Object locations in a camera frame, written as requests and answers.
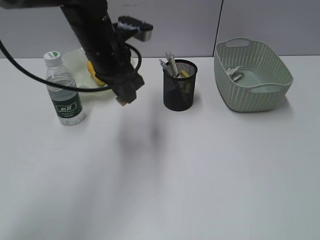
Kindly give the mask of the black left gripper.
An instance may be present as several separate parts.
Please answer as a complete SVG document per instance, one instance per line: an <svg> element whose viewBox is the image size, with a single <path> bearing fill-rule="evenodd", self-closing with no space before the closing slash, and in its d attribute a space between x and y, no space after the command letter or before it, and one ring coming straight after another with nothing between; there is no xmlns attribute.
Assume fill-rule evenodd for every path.
<svg viewBox="0 0 320 240"><path fill-rule="evenodd" d="M131 64L116 68L112 75L96 73L96 77L111 86L116 97L122 98L128 104L137 98L137 90L145 84L143 77L134 72L134 67Z"/></svg>

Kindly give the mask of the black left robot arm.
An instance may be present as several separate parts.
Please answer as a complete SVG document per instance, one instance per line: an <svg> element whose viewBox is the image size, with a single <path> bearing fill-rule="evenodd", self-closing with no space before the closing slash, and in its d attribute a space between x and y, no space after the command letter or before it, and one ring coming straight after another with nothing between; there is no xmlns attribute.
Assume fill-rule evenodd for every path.
<svg viewBox="0 0 320 240"><path fill-rule="evenodd" d="M130 16L120 16L113 23L105 0L2 0L0 6L7 10L59 7L91 62L95 76L106 86L78 88L44 80L20 66L1 45L5 57L23 74L47 86L67 91L94 93L112 90L117 100L124 104L130 104L137 98L137 90L145 83L138 73L142 55L126 41L132 37L148 41L153 25Z"/></svg>

